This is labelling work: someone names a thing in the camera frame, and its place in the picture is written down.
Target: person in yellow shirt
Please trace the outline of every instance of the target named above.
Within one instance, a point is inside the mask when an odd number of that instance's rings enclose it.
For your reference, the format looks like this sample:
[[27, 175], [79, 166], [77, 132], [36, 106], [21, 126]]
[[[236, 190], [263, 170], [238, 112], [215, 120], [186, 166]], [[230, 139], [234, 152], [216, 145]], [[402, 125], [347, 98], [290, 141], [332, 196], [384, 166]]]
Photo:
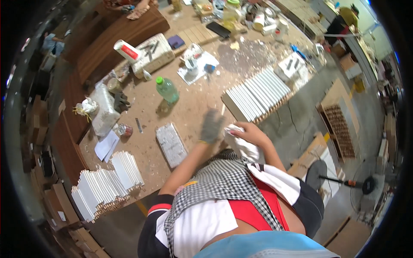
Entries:
[[[354, 25], [354, 32], [358, 33], [358, 14], [359, 11], [354, 4], [350, 8], [341, 7], [339, 15], [334, 18], [326, 34], [347, 34], [351, 25]], [[325, 39], [332, 46], [338, 38], [325, 37]]]

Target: small tin can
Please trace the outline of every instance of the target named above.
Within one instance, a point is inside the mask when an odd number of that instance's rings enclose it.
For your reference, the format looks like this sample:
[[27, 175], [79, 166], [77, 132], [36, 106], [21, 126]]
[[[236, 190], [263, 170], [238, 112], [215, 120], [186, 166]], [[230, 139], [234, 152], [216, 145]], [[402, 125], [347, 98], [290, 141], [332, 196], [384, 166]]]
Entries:
[[122, 136], [129, 137], [133, 133], [133, 128], [132, 126], [121, 123], [118, 128], [118, 133]]

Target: smartphone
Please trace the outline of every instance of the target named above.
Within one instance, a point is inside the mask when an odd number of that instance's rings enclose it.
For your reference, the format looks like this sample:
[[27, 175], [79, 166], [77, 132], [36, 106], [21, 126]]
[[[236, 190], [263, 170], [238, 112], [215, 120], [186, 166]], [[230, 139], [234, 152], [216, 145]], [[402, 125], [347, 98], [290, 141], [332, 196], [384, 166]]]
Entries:
[[231, 34], [231, 32], [228, 29], [222, 27], [221, 25], [219, 25], [218, 23], [214, 21], [208, 24], [206, 28], [210, 29], [211, 31], [215, 32], [216, 34], [220, 35], [223, 38], [229, 38]]

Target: foot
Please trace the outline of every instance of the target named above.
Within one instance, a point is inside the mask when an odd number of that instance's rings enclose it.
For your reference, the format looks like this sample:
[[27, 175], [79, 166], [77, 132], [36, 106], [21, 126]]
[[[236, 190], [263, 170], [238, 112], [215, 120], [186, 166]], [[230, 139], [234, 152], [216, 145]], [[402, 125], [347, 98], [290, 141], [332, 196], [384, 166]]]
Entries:
[[158, 8], [157, 0], [142, 0], [137, 5], [133, 12], [127, 16], [128, 19], [137, 20], [139, 19], [147, 10], [150, 9], [150, 5]]

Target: red label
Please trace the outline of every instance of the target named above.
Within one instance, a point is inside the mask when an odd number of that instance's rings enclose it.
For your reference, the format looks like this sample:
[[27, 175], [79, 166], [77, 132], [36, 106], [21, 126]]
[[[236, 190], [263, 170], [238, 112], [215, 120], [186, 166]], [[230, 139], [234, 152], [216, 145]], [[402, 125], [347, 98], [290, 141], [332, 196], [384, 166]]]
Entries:
[[138, 59], [138, 54], [135, 51], [128, 48], [127, 46], [123, 45], [121, 50], [125, 52], [128, 56], [132, 57], [133, 59], [135, 60]]

